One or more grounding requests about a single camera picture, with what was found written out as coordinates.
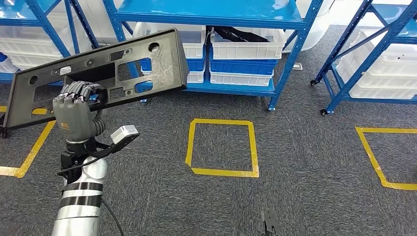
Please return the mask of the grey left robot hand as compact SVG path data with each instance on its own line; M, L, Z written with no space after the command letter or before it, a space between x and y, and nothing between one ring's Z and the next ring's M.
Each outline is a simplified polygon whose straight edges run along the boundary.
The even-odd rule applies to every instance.
M92 117L88 105L90 95L104 89L97 83L74 81L64 85L53 99L56 121L68 143L82 143L105 131L106 111L100 110Z

